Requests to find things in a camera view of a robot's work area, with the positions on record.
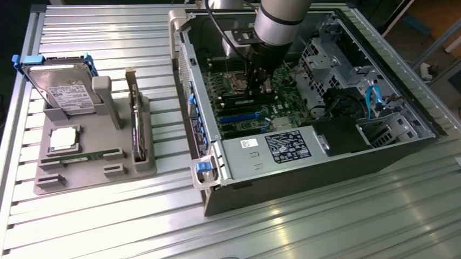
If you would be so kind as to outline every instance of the white label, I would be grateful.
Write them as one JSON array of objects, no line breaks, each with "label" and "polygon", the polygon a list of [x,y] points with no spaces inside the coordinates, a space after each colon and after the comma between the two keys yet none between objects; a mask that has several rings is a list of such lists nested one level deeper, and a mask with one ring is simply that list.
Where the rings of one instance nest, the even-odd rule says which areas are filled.
[{"label": "white label", "polygon": [[68,160],[63,160],[63,163],[75,163],[75,162],[83,162],[83,161],[89,161],[89,158],[74,158],[74,159],[68,159]]},{"label": "white label", "polygon": [[64,111],[94,108],[94,101],[84,85],[48,87],[50,93]]},{"label": "white label", "polygon": [[241,141],[241,144],[242,144],[242,148],[256,147],[258,146],[258,141],[257,139],[246,139]]},{"label": "white label", "polygon": [[239,104],[250,104],[250,103],[253,103],[253,102],[254,102],[254,100],[237,101],[237,102],[235,102],[235,105],[239,105]]}]

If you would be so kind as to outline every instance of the power supply label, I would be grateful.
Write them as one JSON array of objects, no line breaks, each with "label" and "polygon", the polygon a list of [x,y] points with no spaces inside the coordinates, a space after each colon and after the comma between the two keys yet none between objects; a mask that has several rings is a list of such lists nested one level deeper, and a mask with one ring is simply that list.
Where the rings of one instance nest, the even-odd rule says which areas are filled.
[{"label": "power supply label", "polygon": [[312,157],[308,145],[300,131],[292,131],[277,135],[266,136],[266,142],[272,151],[276,163],[290,162]]}]

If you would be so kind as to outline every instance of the barcode sticker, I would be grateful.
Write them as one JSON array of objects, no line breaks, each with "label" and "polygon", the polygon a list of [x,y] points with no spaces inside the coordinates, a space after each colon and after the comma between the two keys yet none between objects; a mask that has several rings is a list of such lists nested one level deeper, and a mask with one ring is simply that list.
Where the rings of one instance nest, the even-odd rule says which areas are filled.
[{"label": "barcode sticker", "polygon": [[256,147],[258,146],[258,141],[257,139],[246,139],[241,141],[241,144],[242,144],[242,148]]}]

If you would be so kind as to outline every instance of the hard drive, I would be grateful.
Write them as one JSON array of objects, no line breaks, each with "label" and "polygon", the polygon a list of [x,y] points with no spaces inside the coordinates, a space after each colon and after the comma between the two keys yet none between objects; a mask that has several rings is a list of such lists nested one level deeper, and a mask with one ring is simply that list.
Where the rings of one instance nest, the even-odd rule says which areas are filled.
[{"label": "hard drive", "polygon": [[20,70],[51,108],[62,108],[68,115],[95,112],[95,104],[103,101],[91,88],[93,77],[98,75],[91,56],[48,59],[27,56]]},{"label": "hard drive", "polygon": [[130,89],[130,105],[131,105],[131,127],[133,127],[133,154],[135,161],[146,161],[146,144],[143,135],[143,97],[139,92],[137,82],[137,71],[127,67],[126,79]]}]

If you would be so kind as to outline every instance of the motherboard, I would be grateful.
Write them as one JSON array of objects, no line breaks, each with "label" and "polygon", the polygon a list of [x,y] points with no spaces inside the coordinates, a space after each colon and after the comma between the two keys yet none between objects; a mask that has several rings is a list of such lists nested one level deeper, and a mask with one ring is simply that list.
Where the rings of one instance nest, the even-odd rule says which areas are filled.
[{"label": "motherboard", "polygon": [[252,97],[244,71],[202,73],[223,139],[296,128],[308,116],[290,70],[274,72],[270,94]]}]

